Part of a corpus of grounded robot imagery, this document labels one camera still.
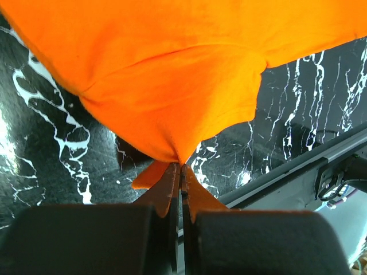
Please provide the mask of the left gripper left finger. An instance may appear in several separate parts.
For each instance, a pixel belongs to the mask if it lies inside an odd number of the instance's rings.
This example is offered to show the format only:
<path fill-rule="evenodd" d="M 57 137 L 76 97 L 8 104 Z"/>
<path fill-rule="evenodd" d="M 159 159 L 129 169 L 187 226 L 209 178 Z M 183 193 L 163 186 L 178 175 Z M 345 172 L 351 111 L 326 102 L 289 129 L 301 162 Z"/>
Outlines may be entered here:
<path fill-rule="evenodd" d="M 177 274 L 178 208 L 181 168 L 172 163 L 134 204 L 151 210 L 144 274 Z"/>

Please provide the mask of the orange t shirt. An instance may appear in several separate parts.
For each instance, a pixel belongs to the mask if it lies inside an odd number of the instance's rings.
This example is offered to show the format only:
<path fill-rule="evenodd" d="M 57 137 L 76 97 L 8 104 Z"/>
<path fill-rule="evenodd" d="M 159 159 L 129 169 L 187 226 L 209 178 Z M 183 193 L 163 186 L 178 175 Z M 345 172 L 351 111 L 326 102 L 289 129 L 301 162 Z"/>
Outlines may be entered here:
<path fill-rule="evenodd" d="M 168 162 L 220 197 L 365 106 L 365 1 L 2 1 L 1 224 Z"/>

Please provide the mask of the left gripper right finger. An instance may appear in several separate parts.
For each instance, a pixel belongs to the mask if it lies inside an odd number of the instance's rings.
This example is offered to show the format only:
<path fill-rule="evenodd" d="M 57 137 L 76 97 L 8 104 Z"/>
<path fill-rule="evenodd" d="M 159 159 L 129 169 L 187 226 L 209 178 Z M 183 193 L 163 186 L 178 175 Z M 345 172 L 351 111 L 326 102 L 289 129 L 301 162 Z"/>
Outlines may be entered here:
<path fill-rule="evenodd" d="M 200 274 L 200 235 L 196 225 L 197 215 L 203 211 L 217 212 L 229 209 L 198 182 L 189 165 L 182 166 L 181 196 L 186 274 Z"/>

